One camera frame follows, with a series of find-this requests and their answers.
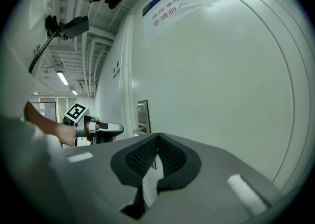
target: whiteboard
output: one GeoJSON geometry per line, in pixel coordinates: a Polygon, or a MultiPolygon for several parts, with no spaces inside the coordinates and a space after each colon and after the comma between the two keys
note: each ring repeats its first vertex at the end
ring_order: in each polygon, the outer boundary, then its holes
{"type": "Polygon", "coordinates": [[[34,108],[44,117],[56,122],[56,102],[34,102],[34,108]]]}

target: white ceiling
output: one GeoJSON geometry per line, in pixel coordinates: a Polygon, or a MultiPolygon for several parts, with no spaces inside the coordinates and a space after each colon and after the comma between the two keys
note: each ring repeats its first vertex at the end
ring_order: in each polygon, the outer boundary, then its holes
{"type": "MultiPolygon", "coordinates": [[[[53,15],[57,16],[58,22],[64,24],[73,18],[88,16],[90,32],[86,40],[86,58],[89,55],[91,40],[100,37],[113,42],[118,32],[119,24],[131,7],[138,0],[124,0],[115,9],[109,9],[104,1],[89,3],[84,0],[52,0],[51,9],[53,15]]],[[[92,96],[94,95],[94,68],[97,58],[103,45],[96,43],[92,63],[92,96]]],[[[110,45],[105,45],[105,51],[110,50],[110,45]]],[[[43,64],[41,66],[38,80],[38,92],[40,95],[72,96],[72,89],[75,89],[80,96],[87,96],[85,89],[83,67],[82,67],[82,35],[72,40],[64,41],[62,38],[54,38],[49,45],[43,64]],[[57,75],[57,71],[62,71],[69,83],[66,86],[57,75]]],[[[96,71],[96,84],[102,69],[105,52],[99,61],[96,71]]],[[[86,63],[86,73],[88,75],[88,64],[86,63]]]]}

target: black and white square marker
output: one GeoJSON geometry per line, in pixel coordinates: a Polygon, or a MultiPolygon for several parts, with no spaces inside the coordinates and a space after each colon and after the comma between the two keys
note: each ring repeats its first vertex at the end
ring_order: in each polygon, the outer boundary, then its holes
{"type": "Polygon", "coordinates": [[[68,109],[64,116],[77,123],[88,109],[88,107],[77,102],[68,109]]]}

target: ceiling light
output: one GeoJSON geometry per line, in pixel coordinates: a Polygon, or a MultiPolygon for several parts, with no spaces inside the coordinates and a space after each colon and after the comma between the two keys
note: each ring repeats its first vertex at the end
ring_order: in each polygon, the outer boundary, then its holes
{"type": "Polygon", "coordinates": [[[63,75],[63,72],[58,71],[58,72],[57,72],[57,75],[59,76],[59,78],[62,80],[62,82],[63,82],[65,85],[69,85],[69,83],[67,82],[67,80],[65,79],[65,77],[64,77],[64,75],[63,75]]]}

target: person's arm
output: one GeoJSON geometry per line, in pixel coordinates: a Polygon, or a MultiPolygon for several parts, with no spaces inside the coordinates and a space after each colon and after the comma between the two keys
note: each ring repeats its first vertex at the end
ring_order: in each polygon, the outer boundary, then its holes
{"type": "Polygon", "coordinates": [[[62,144],[74,145],[76,132],[74,126],[59,124],[41,115],[34,106],[28,102],[26,105],[29,122],[38,126],[45,134],[55,135],[62,144]]]}

